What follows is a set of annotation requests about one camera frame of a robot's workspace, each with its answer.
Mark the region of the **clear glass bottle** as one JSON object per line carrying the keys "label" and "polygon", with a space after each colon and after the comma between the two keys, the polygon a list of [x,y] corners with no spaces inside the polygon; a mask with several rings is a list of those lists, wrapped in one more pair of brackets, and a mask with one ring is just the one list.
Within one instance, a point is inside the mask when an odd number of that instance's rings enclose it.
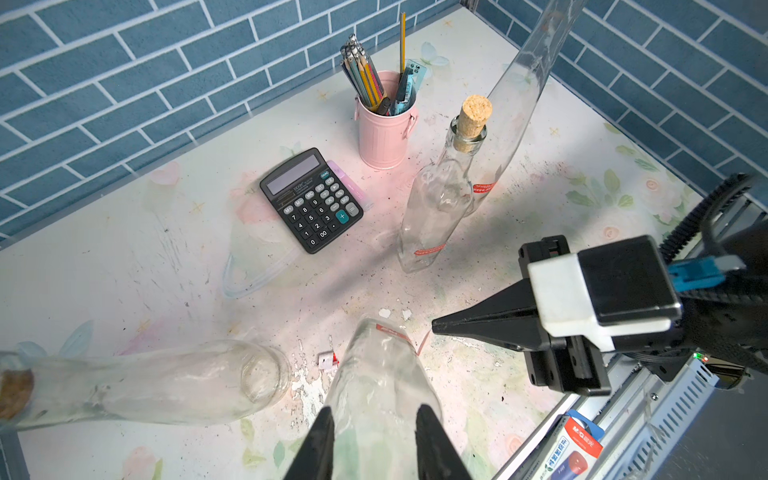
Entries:
{"label": "clear glass bottle", "polygon": [[225,339],[114,357],[1,355],[1,428],[85,421],[231,423],[280,400],[290,368],[277,349]]}

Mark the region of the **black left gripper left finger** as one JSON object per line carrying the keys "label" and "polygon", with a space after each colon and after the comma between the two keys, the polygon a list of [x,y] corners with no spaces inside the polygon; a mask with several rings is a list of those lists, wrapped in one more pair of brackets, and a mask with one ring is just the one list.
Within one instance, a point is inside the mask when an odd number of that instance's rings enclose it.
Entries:
{"label": "black left gripper left finger", "polygon": [[284,480],[331,480],[335,422],[330,406],[324,406],[304,438]]}

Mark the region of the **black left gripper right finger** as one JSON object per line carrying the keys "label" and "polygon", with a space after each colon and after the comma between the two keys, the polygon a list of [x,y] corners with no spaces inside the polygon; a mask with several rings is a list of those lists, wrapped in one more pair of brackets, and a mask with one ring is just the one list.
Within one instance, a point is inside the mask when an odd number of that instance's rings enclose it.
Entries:
{"label": "black left gripper right finger", "polygon": [[471,480],[471,476],[428,404],[416,416],[416,449],[419,480]]}

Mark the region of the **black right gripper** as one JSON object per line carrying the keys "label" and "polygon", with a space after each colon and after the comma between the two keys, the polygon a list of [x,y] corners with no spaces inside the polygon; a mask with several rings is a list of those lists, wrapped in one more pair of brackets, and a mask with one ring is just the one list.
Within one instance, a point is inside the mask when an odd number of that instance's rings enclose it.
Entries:
{"label": "black right gripper", "polygon": [[[612,388],[603,360],[606,354],[634,354],[642,362],[675,361],[684,347],[683,315],[667,332],[616,337],[617,349],[602,352],[582,336],[556,338],[542,327],[528,278],[530,264],[572,252],[562,236],[524,244],[518,251],[524,279],[467,309],[432,321],[435,335],[479,340],[527,354],[531,380],[563,393],[604,396]],[[540,349],[540,328],[549,344]]]}

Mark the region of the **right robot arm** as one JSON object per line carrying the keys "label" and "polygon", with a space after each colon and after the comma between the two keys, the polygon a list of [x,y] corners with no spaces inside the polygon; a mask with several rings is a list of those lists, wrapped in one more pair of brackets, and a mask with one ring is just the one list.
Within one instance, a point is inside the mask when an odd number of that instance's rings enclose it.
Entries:
{"label": "right robot arm", "polygon": [[527,243],[518,282],[432,330],[521,352],[532,384],[583,396],[611,392],[608,353],[663,375],[695,350],[765,372],[767,225],[724,239],[714,229],[753,183],[730,176],[662,242],[643,235],[578,252],[562,235]]}

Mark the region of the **corked glass bottle red label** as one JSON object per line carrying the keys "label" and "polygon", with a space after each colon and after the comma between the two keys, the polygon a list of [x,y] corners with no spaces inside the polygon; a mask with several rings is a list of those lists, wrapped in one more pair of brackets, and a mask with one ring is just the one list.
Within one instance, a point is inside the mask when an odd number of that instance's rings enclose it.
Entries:
{"label": "corked glass bottle red label", "polygon": [[487,135],[490,100],[471,95],[451,121],[436,160],[415,177],[398,235],[398,260],[403,271],[429,267],[473,204],[468,170]]}

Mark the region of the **peeled red white label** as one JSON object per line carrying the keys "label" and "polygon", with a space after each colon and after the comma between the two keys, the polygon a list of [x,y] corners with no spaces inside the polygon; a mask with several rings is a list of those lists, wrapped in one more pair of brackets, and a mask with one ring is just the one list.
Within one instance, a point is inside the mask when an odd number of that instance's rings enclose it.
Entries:
{"label": "peeled red white label", "polygon": [[334,351],[321,352],[318,354],[317,359],[318,368],[321,371],[330,371],[340,365],[340,360]]}

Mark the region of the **short corked glass bottle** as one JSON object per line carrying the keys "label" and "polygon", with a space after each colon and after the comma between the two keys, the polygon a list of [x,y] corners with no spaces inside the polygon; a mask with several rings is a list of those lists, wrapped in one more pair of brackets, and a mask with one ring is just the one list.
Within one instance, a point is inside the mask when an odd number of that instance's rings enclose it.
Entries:
{"label": "short corked glass bottle", "polygon": [[416,419],[442,407],[404,330],[365,318],[325,400],[334,419],[334,479],[416,479]]}

